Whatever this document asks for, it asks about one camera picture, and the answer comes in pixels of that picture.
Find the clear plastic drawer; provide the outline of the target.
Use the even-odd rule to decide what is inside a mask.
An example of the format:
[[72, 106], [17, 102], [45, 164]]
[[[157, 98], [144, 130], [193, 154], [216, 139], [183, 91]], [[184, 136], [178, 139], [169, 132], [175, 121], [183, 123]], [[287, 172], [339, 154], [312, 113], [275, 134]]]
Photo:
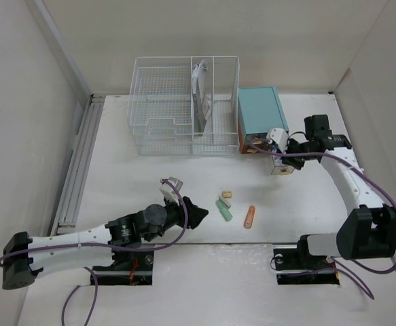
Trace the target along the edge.
[[294, 171], [294, 167], [283, 163], [283, 159], [279, 156], [274, 156], [277, 153], [276, 149], [271, 150], [270, 174], [271, 175], [290, 175]]

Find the teal drawer cabinet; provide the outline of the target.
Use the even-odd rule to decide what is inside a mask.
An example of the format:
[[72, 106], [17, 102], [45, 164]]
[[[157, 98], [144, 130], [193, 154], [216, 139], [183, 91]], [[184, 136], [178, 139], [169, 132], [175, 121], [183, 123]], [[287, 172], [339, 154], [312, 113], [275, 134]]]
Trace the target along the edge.
[[264, 139], [269, 130], [282, 128], [289, 132], [276, 86], [238, 89], [238, 136], [240, 153], [253, 153], [250, 142]]

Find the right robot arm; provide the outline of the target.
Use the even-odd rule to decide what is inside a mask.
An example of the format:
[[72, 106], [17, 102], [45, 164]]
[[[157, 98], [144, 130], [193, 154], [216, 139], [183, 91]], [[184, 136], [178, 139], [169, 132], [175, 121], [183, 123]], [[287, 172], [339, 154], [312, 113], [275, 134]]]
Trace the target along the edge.
[[309, 234], [307, 244], [295, 250], [296, 262], [305, 268], [320, 256], [347, 260], [391, 257], [396, 251], [396, 209], [388, 205], [365, 180], [353, 146], [343, 134], [333, 134], [326, 115], [304, 119], [306, 141], [291, 140], [289, 158], [283, 161], [299, 170], [316, 160], [332, 178], [346, 207], [340, 229], [331, 234]]

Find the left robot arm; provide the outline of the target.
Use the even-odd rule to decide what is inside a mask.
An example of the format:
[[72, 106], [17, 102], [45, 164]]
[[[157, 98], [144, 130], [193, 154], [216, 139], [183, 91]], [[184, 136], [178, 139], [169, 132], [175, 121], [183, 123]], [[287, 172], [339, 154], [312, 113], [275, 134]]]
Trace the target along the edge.
[[208, 210], [192, 203], [187, 196], [178, 202], [166, 200], [151, 204], [95, 228], [51, 237], [14, 234], [0, 258], [2, 288], [15, 290], [32, 285], [37, 278], [85, 267], [125, 269], [132, 252], [144, 252], [143, 242], [162, 237], [178, 226], [183, 231], [197, 228]]

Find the green highlighter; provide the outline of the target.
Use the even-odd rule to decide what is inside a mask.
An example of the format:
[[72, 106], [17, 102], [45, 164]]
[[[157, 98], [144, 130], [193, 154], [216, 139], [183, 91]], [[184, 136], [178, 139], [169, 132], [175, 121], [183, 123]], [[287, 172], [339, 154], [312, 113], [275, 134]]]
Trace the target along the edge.
[[232, 220], [232, 214], [229, 211], [229, 208], [220, 200], [218, 199], [215, 202], [219, 212], [221, 213], [221, 216], [224, 218], [225, 221], [229, 222]]

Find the grey white eraser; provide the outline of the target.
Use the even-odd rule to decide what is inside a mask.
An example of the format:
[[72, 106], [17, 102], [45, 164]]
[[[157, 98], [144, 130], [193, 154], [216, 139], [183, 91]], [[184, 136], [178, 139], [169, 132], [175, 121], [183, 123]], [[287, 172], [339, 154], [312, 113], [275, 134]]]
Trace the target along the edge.
[[228, 209], [231, 208], [232, 205], [230, 204], [230, 202], [228, 201], [227, 198], [224, 198], [223, 196], [219, 196], [219, 200], [220, 200]]

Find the yellow eraser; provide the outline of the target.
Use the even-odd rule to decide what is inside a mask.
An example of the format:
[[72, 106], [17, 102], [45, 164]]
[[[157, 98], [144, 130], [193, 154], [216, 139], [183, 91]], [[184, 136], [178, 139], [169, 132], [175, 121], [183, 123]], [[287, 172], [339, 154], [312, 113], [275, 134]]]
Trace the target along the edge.
[[221, 193], [223, 198], [231, 198], [232, 197], [232, 192], [231, 191], [223, 191]]

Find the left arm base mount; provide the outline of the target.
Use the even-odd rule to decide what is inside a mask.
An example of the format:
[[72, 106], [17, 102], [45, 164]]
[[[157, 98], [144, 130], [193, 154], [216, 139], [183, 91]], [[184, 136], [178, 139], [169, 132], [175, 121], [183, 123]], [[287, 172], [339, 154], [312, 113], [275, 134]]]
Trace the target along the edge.
[[92, 268], [99, 285], [150, 286], [153, 283], [154, 250], [122, 251], [107, 267]]

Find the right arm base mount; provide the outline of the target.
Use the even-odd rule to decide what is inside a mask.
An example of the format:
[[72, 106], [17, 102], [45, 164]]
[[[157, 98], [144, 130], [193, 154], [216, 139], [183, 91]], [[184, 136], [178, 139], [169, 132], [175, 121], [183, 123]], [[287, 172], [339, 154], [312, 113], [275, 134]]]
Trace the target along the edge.
[[326, 262], [324, 255], [312, 255], [307, 236], [296, 244], [273, 246], [271, 267], [276, 272], [278, 285], [339, 285], [334, 263]]

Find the aluminium rail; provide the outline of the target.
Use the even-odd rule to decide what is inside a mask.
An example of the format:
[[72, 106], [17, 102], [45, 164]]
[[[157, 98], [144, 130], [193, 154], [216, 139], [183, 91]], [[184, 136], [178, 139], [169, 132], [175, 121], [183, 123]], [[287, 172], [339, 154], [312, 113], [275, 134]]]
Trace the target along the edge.
[[84, 110], [78, 133], [72, 142], [71, 159], [65, 170], [65, 181], [51, 218], [48, 231], [51, 236], [71, 233], [77, 224], [104, 103], [104, 96], [93, 94]]

